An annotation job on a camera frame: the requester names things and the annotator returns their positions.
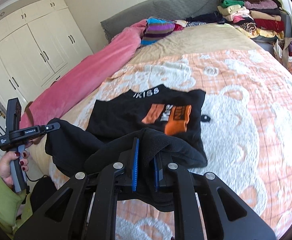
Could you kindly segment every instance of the human hand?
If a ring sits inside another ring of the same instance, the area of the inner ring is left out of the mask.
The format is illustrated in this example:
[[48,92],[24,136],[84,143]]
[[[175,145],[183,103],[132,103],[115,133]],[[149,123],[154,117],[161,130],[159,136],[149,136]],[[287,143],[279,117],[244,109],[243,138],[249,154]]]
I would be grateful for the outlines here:
[[23,158],[19,161],[20,166],[22,167],[23,171],[28,171],[28,157],[29,153],[27,151],[23,151],[22,153],[19,152],[6,152],[3,157],[0,159],[0,177],[5,182],[5,184],[9,188],[13,188],[14,182],[10,171],[10,162],[12,160],[17,160],[20,156]]

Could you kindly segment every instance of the gray handle grip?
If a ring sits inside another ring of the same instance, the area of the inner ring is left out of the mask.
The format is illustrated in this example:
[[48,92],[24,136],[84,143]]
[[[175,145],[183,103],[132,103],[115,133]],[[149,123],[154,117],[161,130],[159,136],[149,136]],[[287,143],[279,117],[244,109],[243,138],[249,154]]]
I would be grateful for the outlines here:
[[11,151],[21,153],[19,159],[10,162],[10,172],[12,174],[12,179],[14,182],[15,192],[21,192],[27,188],[27,177],[26,172],[22,170],[19,161],[23,158],[22,152],[25,150],[25,145],[20,145],[18,148],[11,149]]

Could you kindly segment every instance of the peach bedspread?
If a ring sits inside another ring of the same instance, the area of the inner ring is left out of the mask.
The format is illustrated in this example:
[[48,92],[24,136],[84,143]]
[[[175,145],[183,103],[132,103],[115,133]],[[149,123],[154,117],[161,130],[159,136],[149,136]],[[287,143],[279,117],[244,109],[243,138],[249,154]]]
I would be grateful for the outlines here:
[[[279,239],[292,224],[291,74],[258,46],[166,56],[124,66],[63,119],[85,129],[96,99],[110,100],[129,89],[139,92],[160,84],[207,92],[202,114],[211,121],[202,123],[201,138],[208,166],[191,171],[216,173]],[[44,153],[45,141],[32,146],[30,153],[60,187],[68,178]],[[122,239],[169,240],[174,235],[173,213],[161,213],[139,200],[118,203],[116,226]]]

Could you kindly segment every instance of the green jacket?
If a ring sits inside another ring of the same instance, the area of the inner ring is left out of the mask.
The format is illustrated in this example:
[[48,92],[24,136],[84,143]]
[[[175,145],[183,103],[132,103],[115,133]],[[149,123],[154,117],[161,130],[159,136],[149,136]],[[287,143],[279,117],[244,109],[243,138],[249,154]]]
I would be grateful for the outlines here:
[[25,197],[26,190],[16,194],[0,177],[0,227],[11,239],[16,230],[33,214],[30,194],[28,194],[21,219],[16,219],[18,209]]

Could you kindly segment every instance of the orange graphic print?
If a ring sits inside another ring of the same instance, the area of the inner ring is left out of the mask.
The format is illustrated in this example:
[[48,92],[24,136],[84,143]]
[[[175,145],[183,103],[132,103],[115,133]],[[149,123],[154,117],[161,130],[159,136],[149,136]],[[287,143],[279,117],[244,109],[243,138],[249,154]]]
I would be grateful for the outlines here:
[[180,132],[186,132],[190,111],[191,105],[173,106],[164,133],[167,135],[175,135]]
[[152,104],[150,110],[147,115],[142,120],[144,124],[155,123],[160,114],[163,112],[165,105],[163,104]]

